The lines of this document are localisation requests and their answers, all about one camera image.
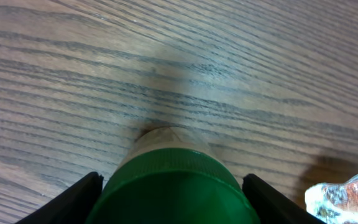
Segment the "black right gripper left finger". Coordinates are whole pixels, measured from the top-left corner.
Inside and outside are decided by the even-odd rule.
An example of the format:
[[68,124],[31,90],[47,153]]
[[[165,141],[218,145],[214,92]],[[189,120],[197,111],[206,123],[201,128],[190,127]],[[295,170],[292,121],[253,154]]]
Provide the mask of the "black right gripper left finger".
[[104,177],[90,172],[16,224],[84,224],[101,195]]

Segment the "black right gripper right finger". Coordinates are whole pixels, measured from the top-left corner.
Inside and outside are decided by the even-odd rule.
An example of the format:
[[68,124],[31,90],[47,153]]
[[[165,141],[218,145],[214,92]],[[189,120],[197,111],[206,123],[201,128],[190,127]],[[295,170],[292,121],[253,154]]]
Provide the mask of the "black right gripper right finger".
[[255,174],[243,178],[242,191],[264,224],[325,224]]

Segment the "beige brown snack pouch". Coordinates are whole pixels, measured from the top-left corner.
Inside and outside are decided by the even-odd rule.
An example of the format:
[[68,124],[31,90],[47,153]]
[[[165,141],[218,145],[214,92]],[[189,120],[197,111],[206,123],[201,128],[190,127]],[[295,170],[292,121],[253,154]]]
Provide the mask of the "beige brown snack pouch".
[[308,213],[325,223],[358,224],[358,174],[343,184],[310,187],[305,204]]

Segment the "green lid jar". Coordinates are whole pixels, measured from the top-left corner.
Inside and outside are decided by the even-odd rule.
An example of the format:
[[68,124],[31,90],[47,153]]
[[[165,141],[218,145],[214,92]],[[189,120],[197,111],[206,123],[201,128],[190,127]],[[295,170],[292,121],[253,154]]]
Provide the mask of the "green lid jar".
[[86,219],[87,223],[259,221],[239,183],[206,141],[179,127],[141,136]]

